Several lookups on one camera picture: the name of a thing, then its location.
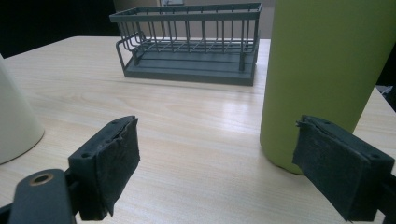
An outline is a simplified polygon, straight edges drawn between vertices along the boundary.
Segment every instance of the white container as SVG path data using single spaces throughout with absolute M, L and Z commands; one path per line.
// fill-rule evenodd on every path
M 0 164 L 31 149 L 44 134 L 0 55 Z

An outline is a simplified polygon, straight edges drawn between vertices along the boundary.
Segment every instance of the light wood tabletop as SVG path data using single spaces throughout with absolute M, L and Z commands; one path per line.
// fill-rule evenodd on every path
M 114 217 L 100 223 L 345 222 L 305 176 L 262 153 L 270 40 L 261 40 L 253 87 L 125 78 L 118 40 L 77 36 L 5 59 L 46 131 L 0 165 L 0 206 L 12 203 L 24 177 L 67 169 L 67 158 L 108 122 L 135 115 L 141 162 Z M 377 90 L 354 134 L 396 158 L 396 115 Z

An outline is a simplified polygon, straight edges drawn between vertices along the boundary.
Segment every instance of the green cylindrical bottle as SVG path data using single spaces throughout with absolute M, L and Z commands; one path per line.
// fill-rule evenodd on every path
M 266 157 L 292 173 L 301 115 L 353 132 L 396 41 L 395 0 L 277 0 L 262 110 Z

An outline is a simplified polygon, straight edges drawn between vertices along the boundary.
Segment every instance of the gray dish rack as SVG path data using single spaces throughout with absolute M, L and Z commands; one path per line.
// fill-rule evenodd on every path
M 252 86 L 261 3 L 136 7 L 110 15 L 126 77 Z M 120 45 L 132 56 L 124 62 Z

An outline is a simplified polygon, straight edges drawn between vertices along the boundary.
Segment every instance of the dark wall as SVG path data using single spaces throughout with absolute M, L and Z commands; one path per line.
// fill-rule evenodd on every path
M 74 35 L 118 35 L 113 13 L 112 0 L 2 0 L 0 53 L 7 58 Z

